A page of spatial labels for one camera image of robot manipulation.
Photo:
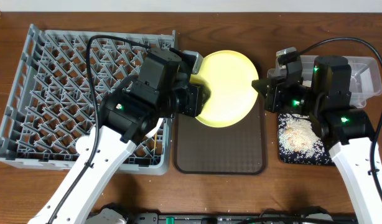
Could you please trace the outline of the yellow plate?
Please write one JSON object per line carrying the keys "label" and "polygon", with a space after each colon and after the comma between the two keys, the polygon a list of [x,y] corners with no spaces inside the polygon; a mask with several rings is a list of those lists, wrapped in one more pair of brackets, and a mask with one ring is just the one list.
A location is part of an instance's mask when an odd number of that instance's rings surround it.
{"label": "yellow plate", "polygon": [[252,81],[258,78],[252,61],[239,52],[221,50],[207,55],[190,81],[204,85],[210,92],[196,119],[213,128],[225,128],[241,121],[258,98],[252,87]]}

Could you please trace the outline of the wooden chopstick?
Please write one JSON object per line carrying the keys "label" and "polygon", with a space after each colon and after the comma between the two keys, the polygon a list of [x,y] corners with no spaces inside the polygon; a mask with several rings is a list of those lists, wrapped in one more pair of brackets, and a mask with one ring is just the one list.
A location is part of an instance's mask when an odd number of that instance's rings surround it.
{"label": "wooden chopstick", "polygon": [[154,135],[154,147],[153,147],[154,156],[156,154],[156,148],[157,148],[157,133],[155,133]]}

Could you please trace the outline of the pink plate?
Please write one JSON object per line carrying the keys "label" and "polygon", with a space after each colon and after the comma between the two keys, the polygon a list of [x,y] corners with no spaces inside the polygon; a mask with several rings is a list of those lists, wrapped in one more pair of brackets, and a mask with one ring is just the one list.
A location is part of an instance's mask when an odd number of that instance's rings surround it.
{"label": "pink plate", "polygon": [[158,132],[158,130],[159,130],[159,128],[160,128],[160,126],[161,126],[163,120],[164,120],[163,118],[159,118],[159,119],[157,120],[156,126],[155,126],[153,129],[151,129],[151,130],[145,135],[145,137],[147,137],[147,138],[151,138],[151,137],[153,137],[153,136]]}

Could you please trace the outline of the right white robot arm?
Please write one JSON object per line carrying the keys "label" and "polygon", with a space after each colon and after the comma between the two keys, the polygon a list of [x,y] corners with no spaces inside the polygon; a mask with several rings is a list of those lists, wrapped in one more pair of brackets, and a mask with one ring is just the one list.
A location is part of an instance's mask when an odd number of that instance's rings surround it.
{"label": "right white robot arm", "polygon": [[312,84],[302,84],[300,58],[285,65],[284,75],[254,80],[272,113],[308,116],[347,188],[359,223],[382,223],[382,165],[368,115],[350,104],[352,69],[347,58],[318,56]]}

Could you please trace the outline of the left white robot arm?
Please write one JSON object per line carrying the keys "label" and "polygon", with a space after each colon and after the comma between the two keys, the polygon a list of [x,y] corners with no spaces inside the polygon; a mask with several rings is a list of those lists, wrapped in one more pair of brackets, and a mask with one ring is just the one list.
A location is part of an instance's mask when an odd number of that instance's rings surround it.
{"label": "left white robot arm", "polygon": [[190,78],[202,61],[198,52],[152,48],[139,75],[103,99],[95,127],[76,142],[79,158],[30,223],[84,223],[113,174],[164,118],[198,116],[209,93]]}

